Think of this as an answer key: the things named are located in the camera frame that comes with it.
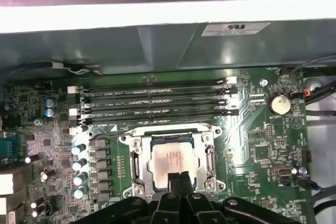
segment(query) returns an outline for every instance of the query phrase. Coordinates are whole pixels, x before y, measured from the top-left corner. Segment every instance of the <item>black cable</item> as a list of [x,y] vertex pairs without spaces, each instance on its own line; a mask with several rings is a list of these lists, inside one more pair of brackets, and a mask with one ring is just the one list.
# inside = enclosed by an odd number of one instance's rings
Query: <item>black cable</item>
[[302,68],[305,68],[309,65],[312,65],[312,64],[315,64],[315,63],[318,63],[318,62],[321,62],[321,61],[325,61],[325,60],[331,60],[331,59],[334,59],[336,58],[336,54],[331,54],[331,55],[327,55],[327,56],[322,56],[322,57],[319,57],[319,58],[316,58],[316,59],[312,59],[312,60],[308,60],[306,61],[305,63],[295,67],[289,74],[289,79],[292,81],[293,84],[295,84],[299,89],[301,90],[304,90],[304,87],[303,85],[298,82],[295,78],[295,74],[297,71],[301,70]]
[[314,111],[314,110],[306,110],[307,115],[311,116],[336,116],[336,111],[329,111],[329,110],[320,110],[320,111]]
[[335,92],[336,92],[335,87],[332,87],[325,92],[314,93],[311,98],[306,98],[306,105],[312,104],[314,102],[318,102],[318,101],[322,100],[323,98],[326,98],[326,97],[330,96],[331,94],[333,94]]
[[314,207],[314,214],[318,215],[320,212],[323,210],[330,208],[330,207],[335,207],[336,206],[336,200],[328,200],[325,201],[317,206]]

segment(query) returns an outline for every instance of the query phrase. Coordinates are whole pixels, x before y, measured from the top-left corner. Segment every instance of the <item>blue capacitor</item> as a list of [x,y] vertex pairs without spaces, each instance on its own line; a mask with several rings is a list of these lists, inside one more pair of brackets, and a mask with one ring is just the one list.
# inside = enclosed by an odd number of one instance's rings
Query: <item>blue capacitor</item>
[[52,99],[47,99],[44,101],[44,105],[47,108],[52,108],[56,106],[56,103]]
[[53,116],[55,115],[55,112],[54,112],[53,109],[47,109],[47,110],[45,111],[44,115],[45,115],[46,117],[48,117],[48,118],[51,118],[51,117],[53,117]]

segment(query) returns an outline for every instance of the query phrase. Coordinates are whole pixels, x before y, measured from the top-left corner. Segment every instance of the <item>electrolytic capacitor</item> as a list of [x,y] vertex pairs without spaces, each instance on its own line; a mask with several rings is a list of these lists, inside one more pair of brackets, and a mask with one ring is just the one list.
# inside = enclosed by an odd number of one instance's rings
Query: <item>electrolytic capacitor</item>
[[43,173],[41,175],[41,178],[43,180],[47,180],[47,179],[49,179],[49,178],[51,178],[51,177],[53,177],[55,175],[56,175],[56,171],[54,169],[52,169],[52,170],[47,171],[46,173]]
[[34,200],[31,204],[30,204],[30,207],[35,209],[37,208],[38,206],[40,206],[41,204],[44,203],[44,198],[43,197],[38,197],[36,200]]
[[25,158],[25,163],[30,164],[30,163],[33,163],[33,162],[38,161],[40,159],[41,159],[41,157],[38,154],[35,154],[35,155],[32,155],[32,156],[26,157]]
[[42,212],[44,211],[45,207],[44,205],[40,205],[38,206],[32,213],[31,213],[31,216],[33,217],[37,217],[39,216],[40,214],[42,214]]
[[52,99],[47,99],[47,100],[44,101],[44,105],[47,108],[52,108],[52,107],[55,107],[57,105],[57,102],[52,100]]
[[73,155],[78,155],[79,153],[81,153],[82,151],[84,151],[86,149],[86,145],[84,144],[79,144],[79,145],[76,145],[75,147],[73,147],[71,149],[71,153]]
[[83,166],[87,164],[87,160],[84,158],[81,158],[80,160],[77,160],[72,164],[72,169],[75,171],[79,171]]
[[16,108],[16,106],[14,105],[14,104],[5,104],[5,106],[4,106],[4,109],[6,110],[6,111],[13,111],[13,110],[15,110],[15,108]]
[[48,118],[53,118],[54,116],[57,116],[57,111],[53,109],[46,109],[44,115]]
[[81,199],[85,193],[86,193],[86,187],[84,187],[84,186],[80,186],[80,187],[78,187],[78,189],[74,192],[73,196],[74,196],[76,199]]
[[73,184],[76,186],[80,186],[87,179],[88,174],[86,172],[80,173],[74,178]]

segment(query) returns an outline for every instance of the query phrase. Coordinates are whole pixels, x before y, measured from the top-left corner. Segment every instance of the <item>sticker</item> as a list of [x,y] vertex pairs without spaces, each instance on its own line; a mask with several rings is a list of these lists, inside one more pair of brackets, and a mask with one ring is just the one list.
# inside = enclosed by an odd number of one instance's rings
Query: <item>sticker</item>
[[202,36],[251,35],[260,32],[269,24],[266,22],[209,24],[205,27]]
[[111,129],[111,131],[118,131],[117,125],[113,126],[113,128]]

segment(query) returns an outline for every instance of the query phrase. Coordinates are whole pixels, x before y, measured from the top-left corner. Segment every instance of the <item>surface mount component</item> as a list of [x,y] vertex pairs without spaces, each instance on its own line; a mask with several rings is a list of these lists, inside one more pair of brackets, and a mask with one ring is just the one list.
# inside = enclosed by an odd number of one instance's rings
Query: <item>surface mount component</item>
[[196,191],[216,194],[226,184],[216,179],[214,139],[220,127],[205,123],[172,124],[135,128],[119,137],[129,146],[132,186],[125,198],[150,199],[167,188],[167,174],[187,170]]

